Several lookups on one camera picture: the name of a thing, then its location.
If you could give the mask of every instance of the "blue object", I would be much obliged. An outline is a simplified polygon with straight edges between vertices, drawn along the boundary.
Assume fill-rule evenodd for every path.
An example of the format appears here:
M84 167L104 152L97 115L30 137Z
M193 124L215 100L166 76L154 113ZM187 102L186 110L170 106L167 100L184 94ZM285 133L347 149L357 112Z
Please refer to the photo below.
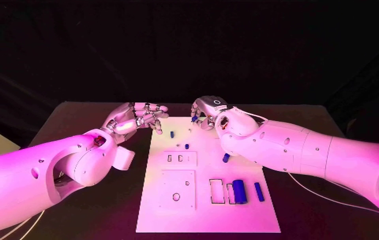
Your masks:
M261 185L258 182L254 185L255 185L255 190L257 190L257 194L258 194L258 199L262 202L265 200L265 198L262 197Z
M235 192L235 203L245 204L246 203L246 192L242 180L233 181L233 192Z
M223 162L225 162L225 163L229 161L229 157L231 157L229 154L225 154L225 155L223 155Z

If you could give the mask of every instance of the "black curtain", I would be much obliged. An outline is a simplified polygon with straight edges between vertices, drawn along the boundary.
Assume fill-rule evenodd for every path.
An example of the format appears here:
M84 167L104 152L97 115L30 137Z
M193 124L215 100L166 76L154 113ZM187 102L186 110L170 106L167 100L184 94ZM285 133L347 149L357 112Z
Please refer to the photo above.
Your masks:
M190 103L208 94L324 104L347 119L378 94L378 6L1 0L0 133L25 146L63 101Z

